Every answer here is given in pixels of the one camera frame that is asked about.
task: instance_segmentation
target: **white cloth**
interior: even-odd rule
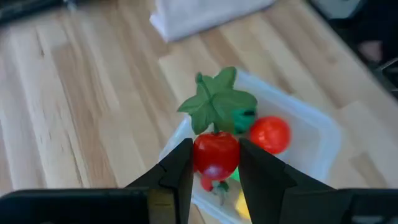
[[[150,21],[166,41],[172,41],[263,9],[274,1],[156,0],[157,11]]]

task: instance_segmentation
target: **toy tomato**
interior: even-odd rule
[[[271,154],[279,154],[290,143],[289,125],[276,116],[258,119],[250,130],[250,140]]]
[[[210,180],[227,179],[239,165],[240,146],[232,134],[201,134],[193,144],[193,163]]]
[[[200,179],[201,187],[207,192],[211,192],[213,190],[213,181],[207,178],[206,176],[202,176]]]

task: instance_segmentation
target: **black object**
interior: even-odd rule
[[[86,0],[0,0],[0,25],[47,9]]]
[[[246,139],[239,173],[253,223],[394,223],[397,190],[335,190]],[[0,198],[0,223],[187,223],[192,140],[125,189],[24,190]]]
[[[360,7],[346,19],[329,19],[318,7],[318,0],[307,1],[398,99],[398,1],[361,0]],[[381,41],[382,60],[378,63],[369,61],[358,49],[359,44],[370,40]]]

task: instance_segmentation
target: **yellow object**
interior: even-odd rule
[[[243,191],[240,191],[238,200],[235,204],[235,209],[239,212],[239,214],[248,220],[250,220],[250,214],[248,205],[246,204],[246,200],[244,199]]]

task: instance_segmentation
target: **cherry tomato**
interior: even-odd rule
[[[279,154],[290,143],[289,125],[276,116],[258,119],[251,127],[250,140],[271,154]]]
[[[232,134],[201,134],[193,144],[193,163],[210,180],[227,179],[239,165],[240,146]]]
[[[202,176],[200,179],[201,187],[207,192],[211,192],[213,190],[213,182],[211,179],[206,176]]]

